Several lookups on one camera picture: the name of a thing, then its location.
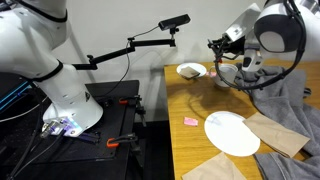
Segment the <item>wooden table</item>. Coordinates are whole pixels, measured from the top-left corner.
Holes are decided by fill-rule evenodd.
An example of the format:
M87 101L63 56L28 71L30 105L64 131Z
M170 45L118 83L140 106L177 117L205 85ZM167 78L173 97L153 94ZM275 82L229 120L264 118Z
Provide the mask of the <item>wooden table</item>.
M289 61L269 60L265 64L289 67L291 63ZM213 66L212 62L201 64L207 69ZM175 179L179 180L183 174L221 152L209 141L204 131L205 119L211 113L231 111L248 118L257 112L257 109L245 93L235 89L230 91L217 90L213 86L212 79L208 76L187 81L177 74L176 68L177 65L165 66L165 80L174 175ZM306 86L312 89L311 97L305 99L305 102L320 108L320 62L302 62L297 68L306 70ZM185 116L199 120L198 127L184 125L183 118ZM268 152L274 152L274 150L261 142L257 153ZM227 156L247 179L262 179L253 156ZM305 156L299 153L294 158L303 160Z

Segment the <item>gray fabric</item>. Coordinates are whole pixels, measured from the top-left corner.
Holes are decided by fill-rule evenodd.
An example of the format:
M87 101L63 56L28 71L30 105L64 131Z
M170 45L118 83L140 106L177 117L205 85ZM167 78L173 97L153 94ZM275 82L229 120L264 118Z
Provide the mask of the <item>gray fabric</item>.
M256 73L239 71L235 82L241 86L257 85L283 71L284 68L275 66L263 67ZM256 154L266 179L320 179L320 111L303 103L305 82L305 72L294 70L263 90L246 92L262 114L311 139L303 149L312 157L304 162L278 153Z

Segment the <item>clamp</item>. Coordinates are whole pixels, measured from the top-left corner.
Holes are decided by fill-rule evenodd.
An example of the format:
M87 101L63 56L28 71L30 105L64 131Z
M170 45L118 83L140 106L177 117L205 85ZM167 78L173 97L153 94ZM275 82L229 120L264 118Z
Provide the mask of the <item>clamp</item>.
M141 106L141 103L140 103L141 100L142 98L140 97L140 95L136 95L133 97L123 97L119 99L119 104L129 105L129 106L135 105L136 113L140 115L143 127L147 127L147 123L144 118L144 115L146 114L146 110L144 109L143 106Z
M119 146L120 143L131 143L138 140L138 137L135 135L135 133L126 134L123 136L119 136L117 138L109 138L106 147L107 148L116 148Z

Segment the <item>floor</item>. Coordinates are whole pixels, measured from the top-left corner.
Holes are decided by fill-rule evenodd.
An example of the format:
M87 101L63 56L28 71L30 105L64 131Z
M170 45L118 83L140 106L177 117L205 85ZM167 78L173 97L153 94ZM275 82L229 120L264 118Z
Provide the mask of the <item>floor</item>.
M145 167L142 177L134 157L131 157L127 180L173 180L169 122L151 122L147 123L147 127L135 123L133 132L146 141Z

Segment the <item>table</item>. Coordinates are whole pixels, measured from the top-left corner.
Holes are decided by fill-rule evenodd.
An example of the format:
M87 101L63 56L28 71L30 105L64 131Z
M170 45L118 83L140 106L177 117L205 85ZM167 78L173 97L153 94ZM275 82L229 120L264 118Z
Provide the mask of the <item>table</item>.
M116 85L116 83L117 82L88 84L87 88L89 92L92 94L92 96L95 97L108 92L111 88L113 88ZM138 91L139 91L139 81L137 80L124 81L124 82L121 82L114 91L108 94L108 97L110 98L132 97L132 96L138 95ZM136 112L135 106L126 106L126 107L123 107L124 111L121 111L121 114L119 114L120 112L118 110L119 106L125 106L125 105L119 105L117 101L115 101L112 107L104 108L104 116L103 116L105 117L105 120L108 123L112 124L112 122L115 122L115 121L120 122L120 125L117 128L117 132L118 132L117 136L132 133L134 117ZM35 110L33 113L35 113L35 116L37 116L38 112L37 110ZM15 120L15 122L12 122L12 123L19 123L22 120L23 119ZM108 136L107 135L108 132L101 133L101 134L104 134L104 136ZM110 137L101 137L100 144L103 145L102 147L105 146L105 142L106 142L105 138L110 138ZM99 146L98 145L90 146L90 144L88 144L88 146L90 146L91 148L101 148L100 144ZM22 171L21 174L17 176L16 179L17 180L18 179L52 179L52 180L54 179L119 179L119 180L124 180L126 178L129 151L130 151L129 143L120 144L113 158L107 158L107 159L92 158L92 159L78 160L78 161L69 160L69 161L63 161L63 162L51 162L48 164L47 163L34 164L34 165L31 164L24 171ZM90 153L90 152L88 151L84 152L82 150L82 153L83 155L88 155L86 153ZM5 175L7 173L10 173L10 171L11 171L10 166L0 167L0 179L5 179Z
M266 65L283 67L289 67L291 63L290 61L276 60L265 62ZM214 65L212 62L201 64L207 69ZM166 65L164 68L176 180L181 179L183 174L221 152L212 145L204 131L205 119L211 113L231 111L248 118L257 112L257 109L252 105L245 93L235 89L230 91L217 90L214 88L212 79L209 76L189 81L185 80L177 74L177 66ZM312 89L311 97L305 99L305 102L320 108L320 62L301 62L297 68L306 70L306 87ZM184 125L183 117L185 116L199 120L198 127ZM274 152L274 150L261 142L257 153L268 152ZM247 179L262 179L253 156L227 156ZM299 152L294 158L303 160L306 155L303 152Z

